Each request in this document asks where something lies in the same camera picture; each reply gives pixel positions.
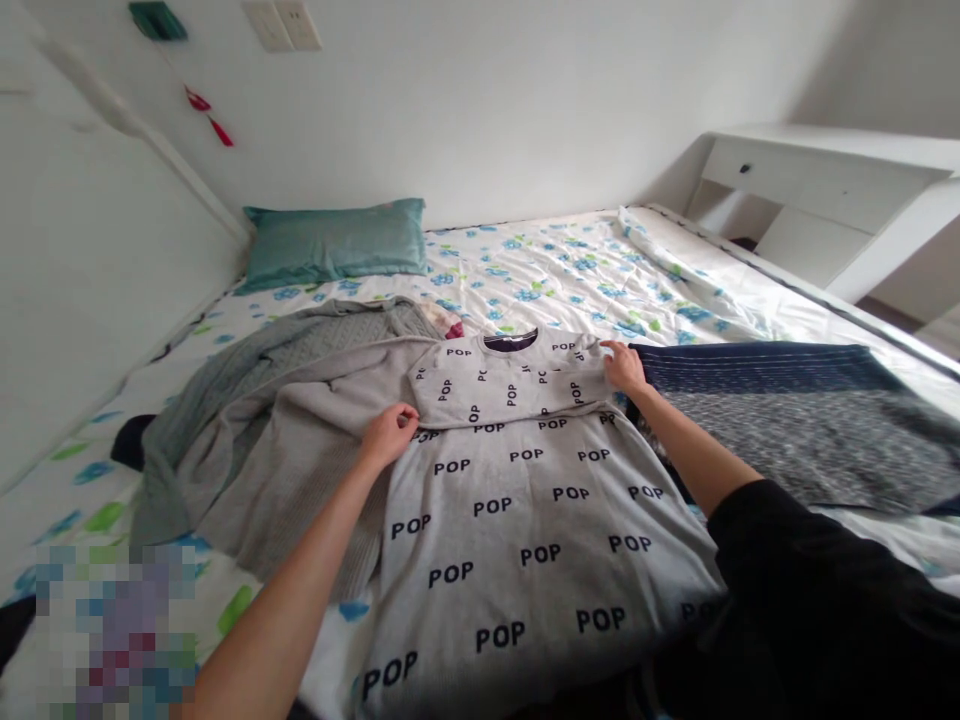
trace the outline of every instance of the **pillowcase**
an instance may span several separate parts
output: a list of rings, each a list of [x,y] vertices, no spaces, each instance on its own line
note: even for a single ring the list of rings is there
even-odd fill
[[[363,275],[426,275],[423,207],[420,198],[357,210],[245,207],[257,240],[247,281],[234,294]]]

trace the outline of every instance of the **person's sleeve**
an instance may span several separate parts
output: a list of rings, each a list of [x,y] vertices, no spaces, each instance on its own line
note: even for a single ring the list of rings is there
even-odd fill
[[[903,653],[960,657],[960,600],[775,483],[732,493],[708,530],[731,595],[785,685],[832,695],[853,675],[876,682],[891,667],[902,672]]]

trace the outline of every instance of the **pixelated area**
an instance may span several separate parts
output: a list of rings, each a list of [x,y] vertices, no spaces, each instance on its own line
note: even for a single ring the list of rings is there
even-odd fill
[[[167,717],[199,670],[192,547],[37,549],[38,717]]]

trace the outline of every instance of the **mattress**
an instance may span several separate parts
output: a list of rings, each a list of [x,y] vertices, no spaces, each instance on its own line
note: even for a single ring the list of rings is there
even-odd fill
[[[109,459],[120,427],[160,412],[210,357],[277,317],[331,298],[405,295],[441,327],[467,334],[534,326],[675,345],[746,340],[858,343],[922,397],[960,418],[960,385],[824,307],[777,284],[645,208],[586,213],[426,234],[429,274],[348,278],[221,298],[162,357],[0,498],[0,592],[7,603],[34,592],[36,562],[57,545],[122,548],[140,474]],[[891,520],[828,511],[883,542],[928,576],[960,575],[960,521]],[[201,539],[178,544],[193,559],[189,599],[172,600],[169,628],[193,633],[210,655],[260,589],[255,578]],[[324,717],[348,713],[376,616],[376,581],[353,602],[328,608],[302,695]]]

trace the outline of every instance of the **hand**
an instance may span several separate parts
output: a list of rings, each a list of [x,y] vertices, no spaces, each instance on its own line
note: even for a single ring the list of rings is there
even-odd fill
[[[623,390],[627,395],[653,390],[653,387],[647,383],[643,363],[640,362],[640,356],[636,350],[631,350],[615,340],[604,340],[600,345],[613,350],[613,355],[607,355],[604,359],[604,368],[610,384],[618,390]]]
[[[365,464],[379,473],[403,455],[419,424],[420,413],[415,407],[406,403],[391,405],[367,426],[357,464]]]

